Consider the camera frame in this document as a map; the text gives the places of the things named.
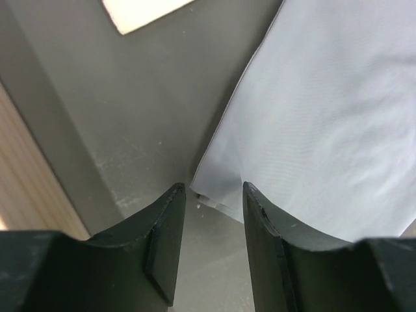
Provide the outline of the light grey underwear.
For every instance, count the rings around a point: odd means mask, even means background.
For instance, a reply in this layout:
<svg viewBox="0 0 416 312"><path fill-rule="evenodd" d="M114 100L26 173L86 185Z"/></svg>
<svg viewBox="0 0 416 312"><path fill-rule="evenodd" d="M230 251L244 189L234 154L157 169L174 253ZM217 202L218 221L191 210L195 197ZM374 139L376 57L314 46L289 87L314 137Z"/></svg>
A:
<svg viewBox="0 0 416 312"><path fill-rule="evenodd" d="M193 178L242 220L242 186L343 239L415 220L415 2L284 1Z"/></svg>

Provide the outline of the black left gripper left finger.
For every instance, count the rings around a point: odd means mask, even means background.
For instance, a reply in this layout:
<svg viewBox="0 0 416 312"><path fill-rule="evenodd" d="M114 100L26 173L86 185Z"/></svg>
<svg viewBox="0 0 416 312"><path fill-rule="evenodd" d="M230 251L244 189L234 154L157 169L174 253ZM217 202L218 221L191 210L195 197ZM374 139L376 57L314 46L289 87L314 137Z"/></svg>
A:
<svg viewBox="0 0 416 312"><path fill-rule="evenodd" d="M167 311L174 303L185 186L78 240L59 231L1 233L2 311Z"/></svg>

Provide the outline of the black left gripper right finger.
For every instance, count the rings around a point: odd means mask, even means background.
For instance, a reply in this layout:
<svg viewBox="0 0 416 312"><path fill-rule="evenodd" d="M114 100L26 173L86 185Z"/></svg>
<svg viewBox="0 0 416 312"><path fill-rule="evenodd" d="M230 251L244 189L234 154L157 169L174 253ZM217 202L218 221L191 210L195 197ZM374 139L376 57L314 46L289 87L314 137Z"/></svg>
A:
<svg viewBox="0 0 416 312"><path fill-rule="evenodd" d="M243 185L256 311L414 311L415 239L327 235Z"/></svg>

